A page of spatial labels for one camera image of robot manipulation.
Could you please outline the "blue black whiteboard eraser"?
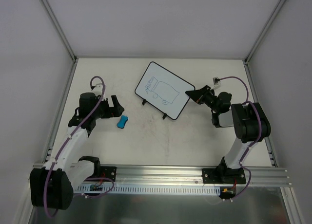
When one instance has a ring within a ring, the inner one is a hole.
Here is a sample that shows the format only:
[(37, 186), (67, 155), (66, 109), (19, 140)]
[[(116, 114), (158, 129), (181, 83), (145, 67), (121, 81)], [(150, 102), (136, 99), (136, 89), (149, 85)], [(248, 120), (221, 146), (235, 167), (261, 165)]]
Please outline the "blue black whiteboard eraser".
[(126, 125), (126, 123), (127, 123), (128, 120), (129, 120), (129, 118), (128, 118), (127, 116), (122, 115), (122, 116), (120, 117), (119, 122), (117, 123), (117, 127), (118, 127), (119, 129), (124, 129), (124, 128), (125, 128), (125, 125)]

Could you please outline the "white whiteboard black frame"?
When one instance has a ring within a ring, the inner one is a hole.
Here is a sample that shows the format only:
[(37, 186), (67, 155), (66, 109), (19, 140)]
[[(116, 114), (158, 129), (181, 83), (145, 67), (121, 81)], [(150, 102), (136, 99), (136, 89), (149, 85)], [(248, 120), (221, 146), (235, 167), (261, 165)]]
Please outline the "white whiteboard black frame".
[(190, 99), (186, 92), (194, 90), (193, 84), (152, 61), (136, 86), (135, 94), (166, 117), (177, 120)]

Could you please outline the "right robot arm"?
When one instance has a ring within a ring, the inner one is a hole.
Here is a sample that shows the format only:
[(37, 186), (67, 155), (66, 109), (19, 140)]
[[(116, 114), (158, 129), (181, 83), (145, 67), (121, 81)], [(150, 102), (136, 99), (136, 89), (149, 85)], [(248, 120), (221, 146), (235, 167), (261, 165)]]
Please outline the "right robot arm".
[(233, 127), (235, 140), (226, 156), (214, 169), (202, 169), (204, 184), (245, 184), (243, 162), (251, 149), (271, 134), (270, 123), (258, 102), (232, 104), (232, 95), (221, 92), (218, 96), (209, 86), (186, 91), (195, 103), (207, 105), (212, 111), (216, 128)]

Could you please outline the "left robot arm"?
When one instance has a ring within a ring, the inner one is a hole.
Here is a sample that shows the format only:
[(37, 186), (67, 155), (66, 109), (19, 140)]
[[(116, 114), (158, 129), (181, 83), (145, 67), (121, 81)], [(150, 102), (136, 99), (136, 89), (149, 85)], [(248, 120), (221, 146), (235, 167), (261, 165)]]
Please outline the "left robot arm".
[(89, 138), (99, 119), (120, 117), (124, 108), (117, 96), (111, 96), (113, 106), (106, 98), (93, 92), (79, 97), (79, 106), (68, 123), (65, 139), (55, 156), (30, 173), (31, 202), (33, 206), (66, 210), (74, 190), (86, 179), (97, 180), (102, 169), (99, 158), (82, 156), (75, 167), (71, 164)]

